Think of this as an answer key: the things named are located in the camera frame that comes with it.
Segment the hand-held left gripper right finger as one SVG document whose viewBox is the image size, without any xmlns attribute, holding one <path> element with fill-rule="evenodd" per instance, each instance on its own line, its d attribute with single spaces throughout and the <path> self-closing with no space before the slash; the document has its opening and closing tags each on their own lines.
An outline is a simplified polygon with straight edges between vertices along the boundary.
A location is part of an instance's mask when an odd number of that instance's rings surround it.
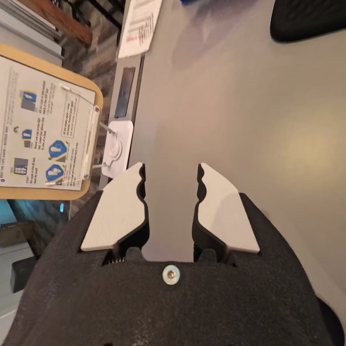
<svg viewBox="0 0 346 346">
<path fill-rule="evenodd" d="M 226 262 L 230 253 L 259 254 L 256 240 L 238 189 L 206 163 L 198 165 L 197 204 L 192 222 L 194 261 L 204 250 Z"/>
</svg>

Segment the brown wooden post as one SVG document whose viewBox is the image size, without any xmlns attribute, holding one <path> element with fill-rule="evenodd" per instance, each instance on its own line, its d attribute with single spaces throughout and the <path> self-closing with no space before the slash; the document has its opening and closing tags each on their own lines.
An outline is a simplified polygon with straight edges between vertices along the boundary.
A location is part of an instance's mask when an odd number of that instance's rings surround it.
<svg viewBox="0 0 346 346">
<path fill-rule="evenodd" d="M 85 46 L 92 44 L 92 31 L 81 25 L 72 16 L 59 9 L 49 0 L 19 0 L 21 4 L 26 6 L 43 19 L 54 25 L 63 34 L 74 37 Z"/>
</svg>

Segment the brown cardboard box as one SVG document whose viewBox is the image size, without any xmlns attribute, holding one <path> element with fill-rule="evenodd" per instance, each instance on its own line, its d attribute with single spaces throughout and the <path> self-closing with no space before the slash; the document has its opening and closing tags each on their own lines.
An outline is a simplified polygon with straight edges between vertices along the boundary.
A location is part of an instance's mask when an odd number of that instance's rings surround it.
<svg viewBox="0 0 346 346">
<path fill-rule="evenodd" d="M 2 224 L 0 227 L 0 246 L 8 247 L 26 241 L 39 240 L 34 221 L 22 221 Z"/>
</svg>

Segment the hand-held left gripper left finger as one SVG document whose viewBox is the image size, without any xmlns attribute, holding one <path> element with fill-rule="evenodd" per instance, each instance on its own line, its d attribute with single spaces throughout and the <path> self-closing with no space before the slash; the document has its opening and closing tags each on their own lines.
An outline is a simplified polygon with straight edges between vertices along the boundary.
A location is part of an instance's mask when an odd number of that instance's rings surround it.
<svg viewBox="0 0 346 346">
<path fill-rule="evenodd" d="M 136 246 L 145 245 L 149 238 L 145 181 L 145 164 L 138 162 L 103 188 L 81 251 L 112 249 L 135 234 Z"/>
</svg>

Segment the black rectangular table inlay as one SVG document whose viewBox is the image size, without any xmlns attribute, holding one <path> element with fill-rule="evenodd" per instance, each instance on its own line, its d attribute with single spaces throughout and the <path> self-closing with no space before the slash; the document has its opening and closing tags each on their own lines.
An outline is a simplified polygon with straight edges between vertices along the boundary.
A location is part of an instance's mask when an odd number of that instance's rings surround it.
<svg viewBox="0 0 346 346">
<path fill-rule="evenodd" d="M 135 67 L 125 67 L 123 69 L 119 95 L 115 109 L 115 119 L 126 117 L 135 70 Z"/>
</svg>

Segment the dark box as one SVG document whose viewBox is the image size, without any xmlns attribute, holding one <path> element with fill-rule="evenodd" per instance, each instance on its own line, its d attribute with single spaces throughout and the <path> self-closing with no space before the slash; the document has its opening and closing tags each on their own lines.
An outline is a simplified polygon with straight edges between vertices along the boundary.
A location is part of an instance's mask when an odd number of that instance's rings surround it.
<svg viewBox="0 0 346 346">
<path fill-rule="evenodd" d="M 24 289 L 36 262 L 37 258 L 33 256 L 12 263 L 10 276 L 10 287 L 12 293 Z"/>
</svg>

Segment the laminated paper sheet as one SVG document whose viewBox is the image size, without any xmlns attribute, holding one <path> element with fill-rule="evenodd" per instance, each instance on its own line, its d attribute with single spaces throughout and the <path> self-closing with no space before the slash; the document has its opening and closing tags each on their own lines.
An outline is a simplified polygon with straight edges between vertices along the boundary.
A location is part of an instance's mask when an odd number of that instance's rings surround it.
<svg viewBox="0 0 346 346">
<path fill-rule="evenodd" d="M 151 45 L 162 0 L 131 0 L 123 26 L 118 59 L 146 53 Z"/>
</svg>

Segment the wooden instruction clipboard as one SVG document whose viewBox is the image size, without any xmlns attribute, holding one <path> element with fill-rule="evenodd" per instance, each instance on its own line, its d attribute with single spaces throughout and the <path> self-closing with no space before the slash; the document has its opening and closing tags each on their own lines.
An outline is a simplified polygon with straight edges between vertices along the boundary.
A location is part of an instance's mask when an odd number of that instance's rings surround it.
<svg viewBox="0 0 346 346">
<path fill-rule="evenodd" d="M 1 199 L 84 196 L 102 107 L 93 81 L 1 44 Z"/>
</svg>

